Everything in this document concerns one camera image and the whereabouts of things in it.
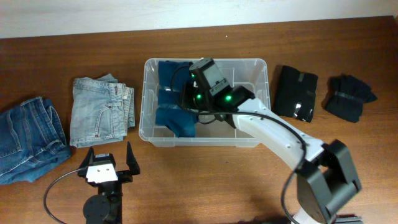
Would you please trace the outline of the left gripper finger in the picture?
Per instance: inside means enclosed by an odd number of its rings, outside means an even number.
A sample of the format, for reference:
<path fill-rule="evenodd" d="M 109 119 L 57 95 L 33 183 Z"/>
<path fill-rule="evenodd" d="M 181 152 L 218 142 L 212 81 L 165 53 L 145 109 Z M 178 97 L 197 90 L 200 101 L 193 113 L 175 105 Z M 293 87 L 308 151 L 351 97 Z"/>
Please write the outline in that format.
<path fill-rule="evenodd" d="M 79 168 L 86 169 L 88 166 L 91 166 L 93 163 L 94 156 L 95 156 L 94 149 L 93 147 L 90 147 L 87 155 L 85 156 L 83 162 L 80 164 Z"/>
<path fill-rule="evenodd" d="M 126 164 L 129 168 L 130 175 L 139 175 L 141 173 L 141 168 L 133 154 L 131 143 L 127 142 L 127 149 L 126 149 Z"/>

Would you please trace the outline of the clear plastic storage bin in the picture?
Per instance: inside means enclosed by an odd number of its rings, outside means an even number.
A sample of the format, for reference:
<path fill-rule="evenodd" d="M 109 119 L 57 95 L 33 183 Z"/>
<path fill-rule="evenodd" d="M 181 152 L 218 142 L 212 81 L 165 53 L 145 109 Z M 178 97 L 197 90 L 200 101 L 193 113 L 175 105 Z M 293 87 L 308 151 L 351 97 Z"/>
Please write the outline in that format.
<path fill-rule="evenodd" d="M 150 58 L 144 66 L 139 136 L 156 147 L 233 146 L 255 147 L 260 142 L 228 123 L 197 123 L 194 138 L 177 138 L 173 131 L 155 123 L 159 95 L 159 63 L 166 58 Z M 244 86 L 267 108 L 271 108 L 267 64 L 260 58 L 216 58 L 215 63 L 231 86 Z"/>

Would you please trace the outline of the black garment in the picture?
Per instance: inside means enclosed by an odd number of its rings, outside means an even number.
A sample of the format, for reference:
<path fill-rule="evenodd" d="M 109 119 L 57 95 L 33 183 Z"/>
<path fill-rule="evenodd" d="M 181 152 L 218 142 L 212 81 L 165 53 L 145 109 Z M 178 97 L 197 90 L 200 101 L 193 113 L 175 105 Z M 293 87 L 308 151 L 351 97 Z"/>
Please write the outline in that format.
<path fill-rule="evenodd" d="M 272 111 L 310 123 L 313 119 L 318 76 L 283 65 Z"/>

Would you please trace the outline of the teal blue garment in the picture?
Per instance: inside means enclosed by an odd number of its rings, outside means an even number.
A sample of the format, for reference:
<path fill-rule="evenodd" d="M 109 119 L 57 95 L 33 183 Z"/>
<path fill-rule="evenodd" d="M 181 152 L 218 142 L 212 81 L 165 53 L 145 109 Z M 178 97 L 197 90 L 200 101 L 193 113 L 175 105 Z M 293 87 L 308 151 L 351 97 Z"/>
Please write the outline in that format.
<path fill-rule="evenodd" d="M 179 100 L 183 85 L 192 78 L 189 66 L 192 62 L 161 61 L 158 67 L 159 92 L 155 124 L 169 128 L 177 138 L 194 138 L 197 116 L 182 110 Z"/>

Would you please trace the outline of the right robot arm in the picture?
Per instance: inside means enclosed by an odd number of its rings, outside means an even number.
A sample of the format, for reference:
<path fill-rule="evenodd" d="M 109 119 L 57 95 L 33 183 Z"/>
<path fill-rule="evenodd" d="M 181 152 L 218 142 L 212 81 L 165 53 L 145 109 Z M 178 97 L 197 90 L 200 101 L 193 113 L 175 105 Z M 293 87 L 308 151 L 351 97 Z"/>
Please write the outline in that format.
<path fill-rule="evenodd" d="M 281 205 L 292 180 L 297 181 L 301 209 L 286 214 L 292 223 L 333 223 L 336 214 L 362 189 L 350 151 L 334 140 L 330 144 L 293 127 L 266 108 L 243 86 L 232 87 L 212 58 L 188 64 L 191 79 L 184 85 L 179 107 L 197 116 L 214 116 L 254 137 L 290 168 L 282 188 Z"/>

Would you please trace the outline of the light blue jeans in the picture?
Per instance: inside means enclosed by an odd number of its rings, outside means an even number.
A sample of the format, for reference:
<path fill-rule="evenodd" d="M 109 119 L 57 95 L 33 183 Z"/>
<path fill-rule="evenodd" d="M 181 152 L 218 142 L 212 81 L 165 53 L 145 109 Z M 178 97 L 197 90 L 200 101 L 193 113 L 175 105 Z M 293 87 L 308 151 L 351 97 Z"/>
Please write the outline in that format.
<path fill-rule="evenodd" d="M 70 145 L 91 147 L 122 141 L 135 126 L 134 89 L 112 74 L 73 82 Z"/>

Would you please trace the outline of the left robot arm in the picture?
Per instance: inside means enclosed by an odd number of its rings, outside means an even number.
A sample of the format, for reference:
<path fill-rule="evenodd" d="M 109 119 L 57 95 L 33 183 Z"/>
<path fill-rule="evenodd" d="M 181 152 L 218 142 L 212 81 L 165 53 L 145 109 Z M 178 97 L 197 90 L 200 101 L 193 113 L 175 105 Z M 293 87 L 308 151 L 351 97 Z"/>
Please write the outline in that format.
<path fill-rule="evenodd" d="M 128 170 L 116 170 L 114 156 L 95 154 L 91 147 L 79 166 L 78 176 L 98 189 L 96 195 L 86 200 L 83 216 L 86 224 L 121 224 L 123 222 L 122 185 L 131 183 L 141 173 L 130 143 L 126 147 Z"/>

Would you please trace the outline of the dark navy garment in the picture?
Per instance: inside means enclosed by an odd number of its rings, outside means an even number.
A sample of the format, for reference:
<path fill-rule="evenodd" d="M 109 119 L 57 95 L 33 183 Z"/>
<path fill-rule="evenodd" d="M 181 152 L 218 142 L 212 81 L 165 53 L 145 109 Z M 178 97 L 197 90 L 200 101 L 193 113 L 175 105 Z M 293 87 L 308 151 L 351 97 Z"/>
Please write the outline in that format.
<path fill-rule="evenodd" d="M 364 104 L 376 100 L 368 84 L 352 75 L 340 75 L 330 79 L 330 97 L 324 108 L 345 121 L 357 123 Z"/>

